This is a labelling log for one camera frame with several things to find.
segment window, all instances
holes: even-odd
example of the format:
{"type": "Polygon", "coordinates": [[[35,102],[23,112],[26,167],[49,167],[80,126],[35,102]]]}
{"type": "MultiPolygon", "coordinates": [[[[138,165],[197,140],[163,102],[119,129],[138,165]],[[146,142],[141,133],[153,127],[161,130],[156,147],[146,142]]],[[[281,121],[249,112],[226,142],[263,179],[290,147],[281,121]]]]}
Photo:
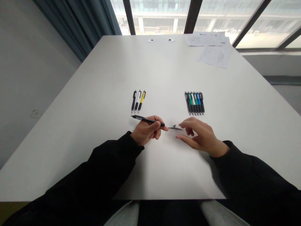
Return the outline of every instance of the window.
{"type": "Polygon", "coordinates": [[[301,1],[272,0],[237,48],[276,48],[300,25],[301,1]]]}
{"type": "Polygon", "coordinates": [[[301,36],[297,37],[291,44],[286,48],[301,48],[301,36]]]}
{"type": "Polygon", "coordinates": [[[130,3],[136,18],[136,35],[184,33],[190,0],[130,0],[130,3]]]}
{"type": "Polygon", "coordinates": [[[143,7],[147,11],[149,8],[155,9],[159,8],[159,2],[158,0],[153,1],[143,1],[143,7]]]}
{"type": "Polygon", "coordinates": [[[233,43],[260,4],[261,0],[203,0],[194,30],[224,31],[233,43]]]}
{"type": "Polygon", "coordinates": [[[131,33],[129,32],[129,24],[126,18],[123,1],[111,0],[111,3],[122,35],[130,35],[131,33]]]}
{"type": "MultiPolygon", "coordinates": [[[[129,35],[123,0],[110,1],[122,34],[129,35]]],[[[127,1],[131,4],[136,35],[184,33],[191,0],[127,1]]],[[[250,22],[251,17],[260,14],[265,8],[244,37],[239,39],[241,41],[236,48],[283,49],[287,45],[286,39],[301,27],[301,0],[272,0],[269,4],[268,2],[264,0],[202,0],[199,2],[201,4],[196,4],[196,6],[201,5],[197,20],[195,21],[195,13],[198,12],[198,8],[192,9],[192,13],[189,14],[189,23],[195,22],[194,31],[225,32],[233,44],[250,22]]],[[[289,48],[301,48],[301,36],[286,47],[286,49],[289,48]]]]}
{"type": "Polygon", "coordinates": [[[176,3],[175,2],[169,2],[167,7],[171,8],[171,9],[174,9],[176,7],[176,3]]]}

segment hand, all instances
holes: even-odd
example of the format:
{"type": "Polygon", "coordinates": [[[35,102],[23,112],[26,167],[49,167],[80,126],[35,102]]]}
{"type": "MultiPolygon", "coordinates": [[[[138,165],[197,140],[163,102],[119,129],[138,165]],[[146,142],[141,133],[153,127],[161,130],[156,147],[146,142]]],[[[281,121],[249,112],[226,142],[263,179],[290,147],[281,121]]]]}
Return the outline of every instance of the hand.
{"type": "Polygon", "coordinates": [[[151,139],[156,138],[159,139],[161,136],[161,130],[168,131],[169,128],[167,126],[161,127],[161,122],[163,120],[158,116],[150,116],[146,117],[147,119],[156,121],[155,123],[149,123],[141,121],[136,126],[134,132],[131,134],[133,140],[139,145],[144,146],[146,145],[151,139]]]}
{"type": "Polygon", "coordinates": [[[219,158],[230,150],[225,143],[215,137],[211,126],[207,123],[191,117],[185,119],[179,126],[185,128],[188,136],[194,136],[194,132],[198,134],[198,136],[193,138],[183,134],[176,136],[177,139],[181,139],[193,149],[205,151],[214,158],[219,158]]]}

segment black jacket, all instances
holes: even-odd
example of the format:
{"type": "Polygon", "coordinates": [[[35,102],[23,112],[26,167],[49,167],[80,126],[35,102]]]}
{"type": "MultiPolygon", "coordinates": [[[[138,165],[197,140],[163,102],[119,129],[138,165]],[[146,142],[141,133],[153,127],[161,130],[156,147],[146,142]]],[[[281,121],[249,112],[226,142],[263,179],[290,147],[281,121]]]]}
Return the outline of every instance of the black jacket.
{"type": "MultiPolygon", "coordinates": [[[[103,225],[127,202],[111,199],[144,149],[130,134],[96,147],[87,162],[13,214],[4,226],[103,225]]],[[[251,225],[299,223],[301,192],[257,157],[243,154],[230,141],[224,143],[230,151],[212,159],[230,199],[219,202],[251,225]]]]}

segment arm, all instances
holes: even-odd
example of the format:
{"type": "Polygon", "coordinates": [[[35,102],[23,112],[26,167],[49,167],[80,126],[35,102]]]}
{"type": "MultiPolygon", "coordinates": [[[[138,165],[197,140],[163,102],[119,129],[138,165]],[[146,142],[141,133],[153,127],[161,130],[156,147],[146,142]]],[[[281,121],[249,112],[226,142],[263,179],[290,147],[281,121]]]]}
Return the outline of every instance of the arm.
{"type": "Polygon", "coordinates": [[[301,211],[301,192],[257,157],[242,153],[231,141],[220,158],[212,158],[230,202],[220,201],[251,225],[293,223],[301,211]]]}
{"type": "Polygon", "coordinates": [[[212,128],[195,118],[179,124],[190,138],[178,135],[192,148],[210,154],[219,169],[219,178],[230,198],[221,201],[252,225],[292,221],[300,212],[300,191],[257,157],[243,154],[230,141],[218,140],[212,128]]]}
{"type": "Polygon", "coordinates": [[[137,156],[150,139],[159,139],[163,120],[148,117],[133,133],[96,147],[88,161],[57,182],[43,196],[15,214],[4,225],[80,225],[106,221],[117,211],[111,199],[127,180],[137,156]]]}

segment blue curtain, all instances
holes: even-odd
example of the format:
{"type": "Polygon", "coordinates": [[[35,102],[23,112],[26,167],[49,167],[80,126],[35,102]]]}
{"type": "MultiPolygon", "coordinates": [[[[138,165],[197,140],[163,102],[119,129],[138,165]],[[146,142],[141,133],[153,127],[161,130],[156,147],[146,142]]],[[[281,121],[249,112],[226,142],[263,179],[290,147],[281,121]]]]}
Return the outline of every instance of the blue curtain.
{"type": "Polygon", "coordinates": [[[110,0],[33,0],[81,62],[103,35],[121,35],[110,0]]]}

